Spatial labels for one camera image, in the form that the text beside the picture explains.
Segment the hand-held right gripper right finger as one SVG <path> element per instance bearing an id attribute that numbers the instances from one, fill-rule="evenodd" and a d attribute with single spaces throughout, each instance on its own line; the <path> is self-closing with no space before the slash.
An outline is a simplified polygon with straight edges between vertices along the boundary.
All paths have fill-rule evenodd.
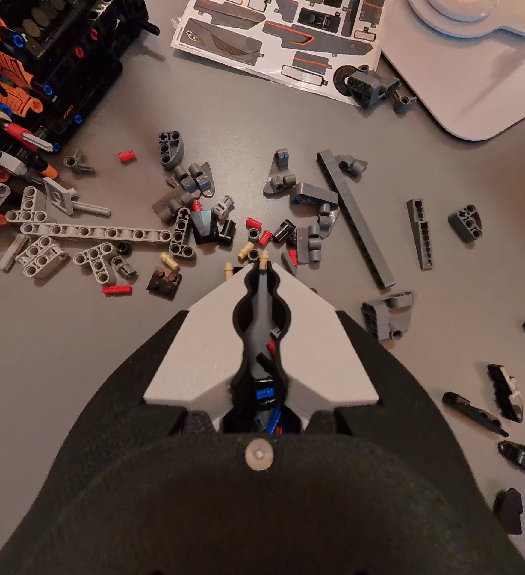
<path id="1" fill-rule="evenodd" d="M 278 351 L 288 379 L 286 406 L 305 429 L 317 411 L 374 405 L 379 400 L 336 310 L 278 267 L 277 296 L 288 307 Z"/>

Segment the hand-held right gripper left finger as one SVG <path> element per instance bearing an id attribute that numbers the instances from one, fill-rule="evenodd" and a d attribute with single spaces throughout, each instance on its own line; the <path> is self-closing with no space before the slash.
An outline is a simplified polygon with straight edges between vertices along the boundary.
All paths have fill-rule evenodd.
<path id="1" fill-rule="evenodd" d="M 206 412 L 216 430 L 232 409 L 230 384 L 244 363 L 258 265 L 248 264 L 188 311 L 144 400 Z"/>

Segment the long dark grey lego beam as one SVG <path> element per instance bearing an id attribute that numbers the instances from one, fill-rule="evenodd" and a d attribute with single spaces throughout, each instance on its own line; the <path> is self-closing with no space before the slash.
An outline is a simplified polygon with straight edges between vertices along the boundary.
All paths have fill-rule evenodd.
<path id="1" fill-rule="evenodd" d="M 341 211 L 377 288 L 381 291 L 389 290 L 395 285 L 394 276 L 335 161 L 335 156 L 329 149 L 325 149 L 317 153 L 316 160 L 331 190 L 338 194 Z"/>

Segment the long light grey lego beam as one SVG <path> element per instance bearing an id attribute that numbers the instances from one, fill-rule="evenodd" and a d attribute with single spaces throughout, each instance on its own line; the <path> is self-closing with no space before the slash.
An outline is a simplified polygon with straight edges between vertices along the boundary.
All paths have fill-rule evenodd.
<path id="1" fill-rule="evenodd" d="M 172 233 L 164 229 L 58 223 L 25 222 L 20 226 L 20 233 L 27 236 L 48 236 L 71 240 L 133 241 L 165 245 L 172 240 Z"/>

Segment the lego sticker sheet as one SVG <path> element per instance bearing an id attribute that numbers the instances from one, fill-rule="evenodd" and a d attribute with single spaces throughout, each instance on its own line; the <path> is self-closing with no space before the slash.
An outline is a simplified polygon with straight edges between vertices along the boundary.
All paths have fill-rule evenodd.
<path id="1" fill-rule="evenodd" d="M 377 68 L 392 1 L 189 1 L 171 47 L 356 106 L 346 77 Z"/>

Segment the partly built lego car chassis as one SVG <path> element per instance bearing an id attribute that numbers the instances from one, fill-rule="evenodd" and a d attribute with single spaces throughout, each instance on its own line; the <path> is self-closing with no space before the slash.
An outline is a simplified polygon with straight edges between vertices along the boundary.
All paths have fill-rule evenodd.
<path id="1" fill-rule="evenodd" d="M 47 154 L 72 140 L 143 31 L 160 35 L 144 1 L 0 1 L 0 183 L 58 175 Z"/>

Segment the white book stand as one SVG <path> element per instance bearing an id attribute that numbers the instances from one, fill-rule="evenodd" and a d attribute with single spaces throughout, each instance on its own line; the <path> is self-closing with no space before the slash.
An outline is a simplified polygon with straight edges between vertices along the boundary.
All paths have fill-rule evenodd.
<path id="1" fill-rule="evenodd" d="M 431 13 L 448 24 L 427 1 L 392 1 L 386 16 L 382 52 L 437 122 L 454 136 L 488 140 L 525 119 L 525 28 L 496 28 L 495 10 L 473 25 L 491 24 L 482 37 L 457 38 L 426 23 Z"/>

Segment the dark grey lego bracket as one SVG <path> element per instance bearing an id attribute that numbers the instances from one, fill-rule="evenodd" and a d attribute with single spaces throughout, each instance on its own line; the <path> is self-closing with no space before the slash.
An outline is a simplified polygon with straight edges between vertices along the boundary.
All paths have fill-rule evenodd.
<path id="1" fill-rule="evenodd" d="M 394 102 L 394 112 L 401 114 L 417 103 L 416 96 L 401 92 L 401 80 L 395 76 L 382 76 L 367 64 L 358 68 L 345 65 L 336 69 L 333 83 L 338 92 L 352 97 L 362 109 L 370 109 L 382 100 Z"/>

